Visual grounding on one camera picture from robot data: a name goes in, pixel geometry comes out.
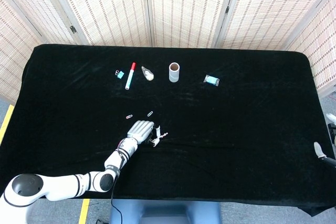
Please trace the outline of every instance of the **woven panel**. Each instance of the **woven panel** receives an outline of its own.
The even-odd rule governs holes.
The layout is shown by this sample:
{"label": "woven panel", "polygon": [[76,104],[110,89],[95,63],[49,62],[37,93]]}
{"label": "woven panel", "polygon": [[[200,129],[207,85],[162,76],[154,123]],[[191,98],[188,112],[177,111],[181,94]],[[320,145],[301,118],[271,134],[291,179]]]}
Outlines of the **woven panel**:
{"label": "woven panel", "polygon": [[75,44],[51,0],[14,0],[50,43]]}
{"label": "woven panel", "polygon": [[0,94],[16,102],[23,68],[41,43],[5,1],[0,0]]}
{"label": "woven panel", "polygon": [[335,33],[336,0],[328,0],[289,47],[308,57],[318,90],[336,79]]}
{"label": "woven panel", "polygon": [[280,49],[316,0],[237,0],[223,48]]}
{"label": "woven panel", "polygon": [[67,0],[91,45],[149,46],[144,0]]}
{"label": "woven panel", "polygon": [[158,47],[211,46],[223,0],[152,0]]}

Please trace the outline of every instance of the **robotic arm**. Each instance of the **robotic arm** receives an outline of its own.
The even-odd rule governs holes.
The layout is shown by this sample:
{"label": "robotic arm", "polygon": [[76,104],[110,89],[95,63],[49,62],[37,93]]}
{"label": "robotic arm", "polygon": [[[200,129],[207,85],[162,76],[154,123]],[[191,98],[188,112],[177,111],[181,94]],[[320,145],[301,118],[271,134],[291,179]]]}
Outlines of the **robotic arm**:
{"label": "robotic arm", "polygon": [[0,198],[0,223],[27,223],[32,204],[42,196],[57,201],[83,195],[86,191],[105,193],[114,185],[120,170],[151,134],[154,123],[137,121],[105,161],[104,172],[89,172],[61,177],[21,174],[13,178]]}

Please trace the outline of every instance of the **black velvet cloth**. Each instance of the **black velvet cloth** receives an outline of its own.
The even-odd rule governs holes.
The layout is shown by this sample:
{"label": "black velvet cloth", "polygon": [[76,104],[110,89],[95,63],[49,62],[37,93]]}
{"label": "black velvet cloth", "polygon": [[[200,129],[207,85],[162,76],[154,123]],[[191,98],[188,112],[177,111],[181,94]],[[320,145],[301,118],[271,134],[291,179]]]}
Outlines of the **black velvet cloth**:
{"label": "black velvet cloth", "polygon": [[[175,61],[180,79],[171,83]],[[203,83],[206,74],[219,86]],[[20,173],[104,170],[137,120],[169,134],[155,148],[139,146],[115,198],[295,206],[311,215],[336,205],[336,170],[313,148],[318,141],[334,157],[309,61],[287,51],[38,46],[0,148],[0,193]]]}

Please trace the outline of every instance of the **toilet paper roll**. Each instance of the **toilet paper roll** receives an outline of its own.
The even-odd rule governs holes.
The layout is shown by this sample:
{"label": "toilet paper roll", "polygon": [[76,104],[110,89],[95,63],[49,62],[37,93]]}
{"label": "toilet paper roll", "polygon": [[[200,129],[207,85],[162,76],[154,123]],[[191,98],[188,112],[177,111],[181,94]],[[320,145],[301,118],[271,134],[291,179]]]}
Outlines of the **toilet paper roll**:
{"label": "toilet paper roll", "polygon": [[169,80],[171,82],[177,82],[180,76],[180,65],[173,62],[169,65]]}

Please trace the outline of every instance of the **marker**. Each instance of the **marker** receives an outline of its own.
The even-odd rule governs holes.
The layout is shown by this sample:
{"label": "marker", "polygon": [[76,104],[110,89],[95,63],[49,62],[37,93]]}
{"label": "marker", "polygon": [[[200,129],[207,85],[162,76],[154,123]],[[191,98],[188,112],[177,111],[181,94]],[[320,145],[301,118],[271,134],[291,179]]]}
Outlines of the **marker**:
{"label": "marker", "polygon": [[126,82],[126,86],[125,86],[125,89],[127,89],[127,90],[130,89],[130,85],[131,85],[134,69],[135,69],[135,62],[132,63],[132,67],[131,67],[130,73],[128,74],[128,78],[127,78],[127,82]]}

